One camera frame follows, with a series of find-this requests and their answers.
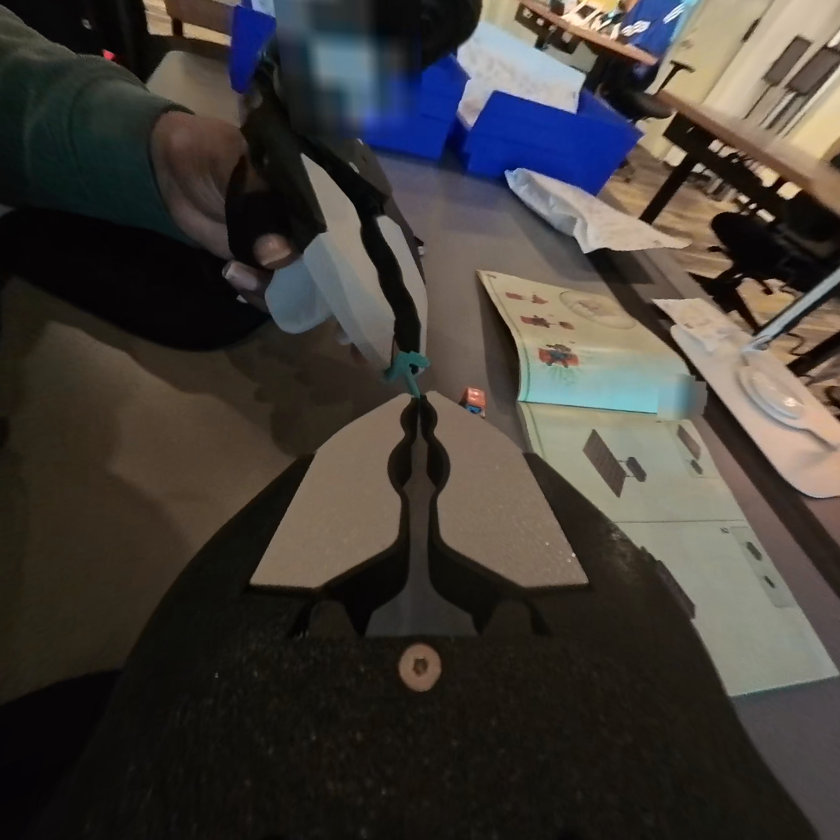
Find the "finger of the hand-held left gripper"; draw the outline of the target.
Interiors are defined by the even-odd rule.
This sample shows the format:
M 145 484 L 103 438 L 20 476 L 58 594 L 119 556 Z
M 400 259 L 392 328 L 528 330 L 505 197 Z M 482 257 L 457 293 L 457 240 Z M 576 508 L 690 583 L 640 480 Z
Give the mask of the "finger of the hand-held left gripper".
M 360 216 L 331 175 L 306 155 L 308 175 L 326 224 L 303 262 L 348 341 L 376 371 L 392 364 L 394 313 L 379 272 L 365 249 Z
M 365 358 L 425 354 L 427 290 L 403 228 L 381 211 L 359 211 L 358 349 Z

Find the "blue plastic bin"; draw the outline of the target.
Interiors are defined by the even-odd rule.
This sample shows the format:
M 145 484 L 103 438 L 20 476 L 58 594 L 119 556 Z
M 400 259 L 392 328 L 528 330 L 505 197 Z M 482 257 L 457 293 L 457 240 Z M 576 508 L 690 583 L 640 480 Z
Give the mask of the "blue plastic bin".
M 313 140 L 363 140 L 436 160 L 466 85 L 455 53 L 481 2 L 238 2 L 228 62 L 239 93 L 267 84 Z
M 525 169 L 597 196 L 642 135 L 586 90 L 575 113 L 494 91 L 471 127 L 455 121 L 448 141 L 471 175 L 503 180 Z

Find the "black office chair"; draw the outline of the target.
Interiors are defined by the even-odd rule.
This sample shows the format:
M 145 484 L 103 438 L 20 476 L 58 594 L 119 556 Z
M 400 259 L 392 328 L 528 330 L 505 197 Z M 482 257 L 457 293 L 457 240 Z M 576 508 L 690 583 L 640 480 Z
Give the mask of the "black office chair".
M 731 266 L 703 281 L 706 294 L 754 330 L 759 325 L 739 294 L 745 280 L 778 280 L 807 292 L 838 267 L 839 216 L 804 191 L 785 200 L 782 215 L 772 223 L 745 213 L 720 213 L 710 229 L 719 243 L 715 250 Z

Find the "person's left hand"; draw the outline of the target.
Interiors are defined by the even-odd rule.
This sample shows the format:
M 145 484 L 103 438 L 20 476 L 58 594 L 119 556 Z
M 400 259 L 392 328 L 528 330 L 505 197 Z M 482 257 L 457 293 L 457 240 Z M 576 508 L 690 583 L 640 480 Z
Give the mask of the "person's left hand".
M 246 153 L 245 138 L 233 124 L 188 112 L 164 113 L 150 136 L 154 176 L 175 227 L 192 245 L 223 260 L 223 277 L 240 301 L 267 313 L 266 289 L 275 271 L 298 255 L 277 226 L 254 241 L 246 261 L 231 251 L 226 196 L 238 164 L 245 165 L 247 192 L 266 189 Z

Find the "white paper leaflet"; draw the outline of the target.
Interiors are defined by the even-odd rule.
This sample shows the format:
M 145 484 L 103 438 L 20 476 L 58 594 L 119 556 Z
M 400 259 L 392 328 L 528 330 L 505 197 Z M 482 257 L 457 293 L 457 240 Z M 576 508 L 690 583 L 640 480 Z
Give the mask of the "white paper leaflet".
M 735 322 L 702 299 L 660 298 L 654 299 L 653 303 L 708 353 L 715 353 L 731 342 L 743 345 L 749 341 L 743 338 L 745 332 Z

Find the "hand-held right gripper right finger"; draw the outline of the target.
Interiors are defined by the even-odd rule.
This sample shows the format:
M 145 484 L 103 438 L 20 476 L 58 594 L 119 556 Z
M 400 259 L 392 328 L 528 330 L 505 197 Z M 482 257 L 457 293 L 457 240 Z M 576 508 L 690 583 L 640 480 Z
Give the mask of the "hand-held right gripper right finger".
M 589 581 L 522 449 L 438 392 L 423 404 L 435 537 L 492 581 L 522 590 Z

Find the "white instruction booklet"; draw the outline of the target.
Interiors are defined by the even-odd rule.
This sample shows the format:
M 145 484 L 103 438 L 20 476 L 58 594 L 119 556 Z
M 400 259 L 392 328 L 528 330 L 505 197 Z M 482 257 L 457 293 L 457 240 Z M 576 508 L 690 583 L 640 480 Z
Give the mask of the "white instruction booklet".
M 685 362 L 613 298 L 491 270 L 530 448 L 666 569 L 727 693 L 838 676 L 690 421 Z

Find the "white paper bag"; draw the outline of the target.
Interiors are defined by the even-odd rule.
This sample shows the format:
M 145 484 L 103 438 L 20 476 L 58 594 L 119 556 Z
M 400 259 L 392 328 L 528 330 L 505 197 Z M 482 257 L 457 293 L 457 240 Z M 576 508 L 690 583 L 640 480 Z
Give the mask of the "white paper bag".
M 508 187 L 530 211 L 554 230 L 573 238 L 582 253 L 631 253 L 685 249 L 689 240 L 658 231 L 577 186 L 531 170 L 505 171 Z

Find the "teal toy sword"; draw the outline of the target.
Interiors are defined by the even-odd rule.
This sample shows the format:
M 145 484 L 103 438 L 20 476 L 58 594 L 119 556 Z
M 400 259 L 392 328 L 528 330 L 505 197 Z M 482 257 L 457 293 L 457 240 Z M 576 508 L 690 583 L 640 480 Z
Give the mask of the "teal toy sword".
M 389 367 L 383 372 L 383 380 L 399 384 L 412 399 L 418 400 L 422 397 L 422 393 L 417 377 L 429 366 L 429 359 L 423 353 L 398 350 L 394 353 Z

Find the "wooden table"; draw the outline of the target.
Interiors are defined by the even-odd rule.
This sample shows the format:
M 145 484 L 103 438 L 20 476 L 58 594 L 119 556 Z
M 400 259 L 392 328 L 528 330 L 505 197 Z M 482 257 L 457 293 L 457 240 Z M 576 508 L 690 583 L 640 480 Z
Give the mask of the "wooden table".
M 699 165 L 746 196 L 758 209 L 774 216 L 783 212 L 785 200 L 780 189 L 788 184 L 798 187 L 831 214 L 839 214 L 839 174 L 830 164 L 745 119 L 685 101 L 670 91 L 660 91 L 654 98 L 674 113 L 664 138 L 685 156 L 640 214 L 642 222 L 653 224 Z M 770 185 L 759 184 L 757 175 L 749 175 L 742 165 L 714 150 L 714 144 L 774 174 L 774 181 Z
M 541 2 L 522 1 L 517 3 L 515 21 L 538 37 L 542 44 L 552 38 L 568 36 L 572 40 L 586 43 L 598 56 L 614 56 L 620 60 L 645 67 L 655 67 L 659 60 L 647 51 L 625 44 L 592 27 L 577 25 L 550 11 Z

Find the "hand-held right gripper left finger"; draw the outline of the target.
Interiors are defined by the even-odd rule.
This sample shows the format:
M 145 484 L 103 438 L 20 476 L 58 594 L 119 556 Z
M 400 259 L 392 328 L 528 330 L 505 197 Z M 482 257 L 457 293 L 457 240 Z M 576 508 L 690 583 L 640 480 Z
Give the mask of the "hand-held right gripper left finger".
M 324 591 L 396 546 L 412 474 L 416 409 L 411 396 L 397 395 L 318 448 L 252 586 Z

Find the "person's left forearm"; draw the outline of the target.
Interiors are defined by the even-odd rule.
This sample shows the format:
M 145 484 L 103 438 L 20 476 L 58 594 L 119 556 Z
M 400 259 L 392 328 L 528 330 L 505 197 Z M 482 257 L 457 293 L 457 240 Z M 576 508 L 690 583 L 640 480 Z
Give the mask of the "person's left forearm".
M 151 160 L 161 117 L 188 114 L 128 70 L 80 56 L 1 10 L 1 204 L 93 217 L 192 240 Z

